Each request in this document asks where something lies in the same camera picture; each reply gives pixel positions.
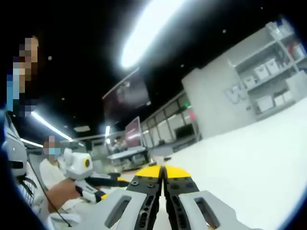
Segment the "table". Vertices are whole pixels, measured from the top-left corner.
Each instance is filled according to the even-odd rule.
[[[110,159],[112,162],[114,160],[122,161],[124,159],[129,159],[130,161],[132,161],[132,157],[138,154],[143,155],[146,163],[149,163],[148,151],[146,148],[141,148],[139,150],[127,150],[127,151],[115,153],[115,154],[108,156],[107,158]]]

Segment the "fluorescent light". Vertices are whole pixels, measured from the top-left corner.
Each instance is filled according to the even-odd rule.
[[[40,115],[38,115],[36,112],[32,112],[31,115],[40,123],[42,123],[43,125],[47,126],[48,128],[50,128],[52,131],[56,132],[57,134],[59,134],[61,137],[64,137],[65,139],[67,139],[68,141],[72,142],[72,138],[68,137],[66,134],[62,133],[61,131],[59,131],[58,129],[54,128],[51,124],[49,124],[47,121],[45,121]]]
[[[137,137],[140,137],[140,136],[141,135],[139,133],[137,133],[137,134],[133,134],[133,135],[127,137],[127,139],[131,140],[131,139],[134,139],[134,138],[137,138]]]
[[[185,0],[152,0],[141,14],[121,59],[124,68],[136,64],[168,19]]]
[[[109,136],[109,134],[110,134],[110,126],[107,126],[106,127],[106,137]]]
[[[40,144],[31,142],[31,141],[29,141],[29,140],[25,140],[25,139],[23,139],[23,138],[20,138],[20,140],[21,140],[22,142],[27,143],[27,144],[30,144],[30,145],[34,145],[34,146],[41,147],[41,148],[43,147],[43,146],[40,145]]]

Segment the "yellow ring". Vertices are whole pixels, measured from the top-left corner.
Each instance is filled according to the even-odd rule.
[[[90,166],[90,159],[89,159],[89,158],[85,158],[84,161],[83,161],[83,164],[84,164],[84,167],[85,167],[85,168],[88,168],[88,167]]]

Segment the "television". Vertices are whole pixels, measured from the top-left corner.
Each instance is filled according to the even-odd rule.
[[[143,147],[140,117],[133,119],[125,128],[127,148]]]
[[[105,120],[117,123],[142,106],[150,105],[148,91],[139,69],[121,80],[103,97]]]

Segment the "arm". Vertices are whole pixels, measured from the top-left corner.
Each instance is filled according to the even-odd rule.
[[[80,197],[80,194],[75,189],[74,181],[69,178],[53,186],[46,192],[46,195],[56,209],[60,209],[66,201]],[[49,202],[48,210],[50,213],[55,212]]]

